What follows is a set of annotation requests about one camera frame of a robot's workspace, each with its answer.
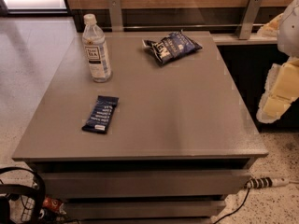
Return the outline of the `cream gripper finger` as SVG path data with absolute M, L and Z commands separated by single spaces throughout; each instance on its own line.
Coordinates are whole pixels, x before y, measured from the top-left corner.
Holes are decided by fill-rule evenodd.
M 291 105 L 283 101 L 262 95 L 256 118 L 261 123 L 274 123 L 289 109 Z

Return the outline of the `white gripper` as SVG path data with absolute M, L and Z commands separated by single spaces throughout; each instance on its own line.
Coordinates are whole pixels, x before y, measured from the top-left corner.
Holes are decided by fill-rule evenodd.
M 288 103 L 294 102 L 299 97 L 299 16 L 281 13 L 263 25 L 257 36 L 275 37 L 278 50 L 288 56 L 288 61 L 279 69 L 270 94 Z

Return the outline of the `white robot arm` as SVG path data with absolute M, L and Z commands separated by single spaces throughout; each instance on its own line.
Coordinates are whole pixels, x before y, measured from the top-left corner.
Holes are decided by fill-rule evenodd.
M 288 56 L 283 65 L 273 63 L 264 84 L 256 118 L 261 123 L 279 120 L 299 98 L 299 0 L 278 15 L 278 50 Z

